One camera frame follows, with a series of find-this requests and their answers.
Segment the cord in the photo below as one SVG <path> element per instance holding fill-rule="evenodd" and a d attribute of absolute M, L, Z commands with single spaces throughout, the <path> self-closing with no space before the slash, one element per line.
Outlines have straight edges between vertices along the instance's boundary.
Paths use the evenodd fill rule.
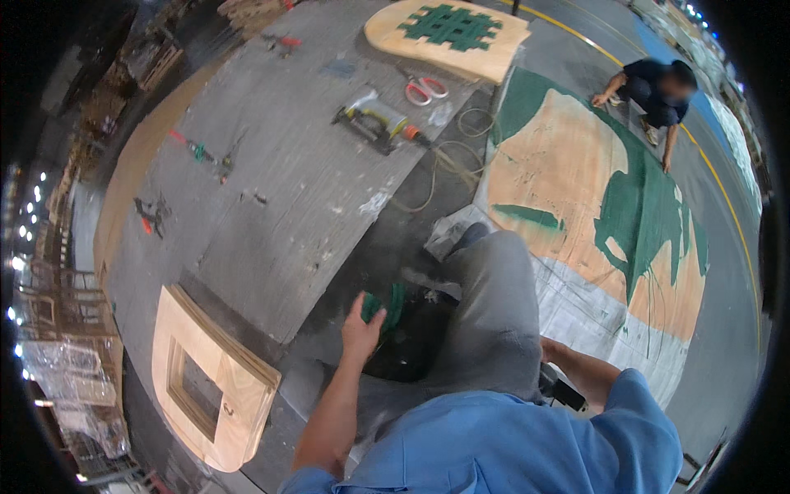
<path fill-rule="evenodd" d="M 489 120 L 491 120 L 491 122 L 483 129 L 476 129 L 473 126 L 464 123 L 464 117 L 469 113 L 472 113 L 473 111 L 484 113 L 489 118 Z M 482 108 L 469 108 L 458 114 L 458 117 L 456 119 L 456 127 L 458 128 L 458 131 L 461 132 L 465 137 L 472 139 L 478 138 L 482 135 L 487 134 L 489 131 L 496 129 L 496 131 L 498 132 L 498 137 L 501 139 L 502 129 L 499 126 L 497 117 L 498 115 L 492 115 L 488 110 L 484 110 Z M 474 171 L 469 171 L 466 167 L 458 164 L 458 162 L 456 162 L 453 158 L 451 158 L 450 155 L 448 155 L 447 152 L 443 149 L 448 145 L 460 146 L 461 148 L 467 150 L 470 154 L 472 154 L 472 156 L 474 156 L 475 160 L 477 160 L 477 164 L 479 165 L 479 168 L 477 168 Z M 487 164 L 483 162 L 483 158 L 474 149 L 472 149 L 470 145 L 466 144 L 465 142 L 443 141 L 437 144 L 436 146 L 434 146 L 433 152 L 434 152 L 434 164 L 431 170 L 431 192 L 428 194 L 428 199 L 426 199 L 422 205 L 417 206 L 416 208 L 410 208 L 402 204 L 397 199 L 395 199 L 395 197 L 392 197 L 390 201 L 398 209 L 402 209 L 407 213 L 414 214 L 414 213 L 419 213 L 423 209 L 427 208 L 428 204 L 431 203 L 431 199 L 434 198 L 434 192 L 436 191 L 436 171 L 439 167 L 444 168 L 445 170 L 447 170 L 450 173 L 453 173 L 454 175 L 458 175 L 464 181 L 464 183 L 466 183 L 470 191 L 475 186 L 475 184 L 480 181 L 480 176 L 478 176 L 478 174 L 482 175 L 482 173 L 485 171 L 487 167 Z"/>

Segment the blue floor area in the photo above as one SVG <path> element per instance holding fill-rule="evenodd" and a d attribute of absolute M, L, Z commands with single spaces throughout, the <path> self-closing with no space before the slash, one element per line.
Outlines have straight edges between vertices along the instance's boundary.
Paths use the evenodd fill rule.
<path fill-rule="evenodd" d="M 639 38 L 642 41 L 642 46 L 645 47 L 645 51 L 647 51 L 651 57 L 662 63 L 671 63 L 672 60 L 676 60 L 678 58 L 683 59 L 683 56 L 680 53 L 671 49 L 669 45 L 667 45 L 666 41 L 662 40 L 652 29 L 647 27 L 638 15 L 635 13 L 632 13 L 631 15 L 634 18 L 634 27 L 636 28 L 636 32 L 639 34 Z M 732 154 L 732 149 L 730 149 L 730 143 L 727 141 L 727 136 L 724 135 L 724 129 L 721 128 L 719 119 L 717 119 L 716 114 L 713 113 L 710 102 L 708 101 L 708 98 L 705 97 L 705 94 L 702 90 L 697 91 L 697 94 L 695 94 L 691 99 L 691 106 L 699 111 L 700 115 L 702 115 L 702 118 L 704 118 L 710 126 L 713 135 L 715 135 L 716 139 L 719 140 L 724 153 L 730 160 L 735 162 L 735 156 Z"/>

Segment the worker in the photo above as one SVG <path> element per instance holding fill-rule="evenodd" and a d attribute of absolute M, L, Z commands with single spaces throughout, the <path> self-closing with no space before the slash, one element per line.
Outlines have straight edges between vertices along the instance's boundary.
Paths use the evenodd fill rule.
<path fill-rule="evenodd" d="M 594 107 L 607 101 L 616 107 L 632 99 L 647 112 L 640 118 L 647 141 L 658 145 L 658 130 L 667 127 L 667 142 L 661 167 L 665 172 L 672 169 L 672 149 L 678 139 L 678 126 L 686 116 L 689 101 L 697 91 L 697 78 L 685 62 L 675 60 L 664 65 L 645 58 L 623 67 L 609 80 L 601 94 L 592 98 Z"/>
<path fill-rule="evenodd" d="M 356 298 L 341 330 L 340 364 L 280 494 L 669 492 L 683 461 L 675 426 L 638 371 L 540 336 L 532 261 L 521 237 L 488 235 L 474 224 L 442 268 L 463 296 L 433 368 L 418 383 L 362 374 L 386 313 L 366 324 L 363 294 Z M 556 364 L 602 413 L 587 420 L 548 406 L 538 390 L 541 361 Z M 390 420 L 393 405 L 417 402 Z M 355 437 L 375 421 L 375 442 L 344 481 Z"/>

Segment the table surface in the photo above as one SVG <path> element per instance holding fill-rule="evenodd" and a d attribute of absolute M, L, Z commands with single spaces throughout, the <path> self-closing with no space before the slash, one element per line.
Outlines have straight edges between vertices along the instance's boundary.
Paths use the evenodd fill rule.
<path fill-rule="evenodd" d="M 146 202 L 162 197 L 171 209 L 164 240 L 147 236 L 130 208 L 107 279 L 126 349 L 152 396 L 161 285 L 181 284 L 231 336 L 275 364 L 425 153 L 402 141 L 389 156 L 379 154 L 347 127 L 330 125 L 340 106 L 371 85 L 382 102 L 434 139 L 478 87 L 370 47 L 362 27 L 388 4 L 301 3 L 265 30 L 301 39 L 292 56 L 283 59 L 279 48 L 251 40 L 207 83 L 176 130 L 218 157 L 243 136 L 224 185 L 183 145 L 163 142 L 138 196 Z M 336 58 L 355 65 L 350 78 L 322 71 Z M 443 81 L 449 96 L 426 107 L 410 104 L 396 62 Z"/>

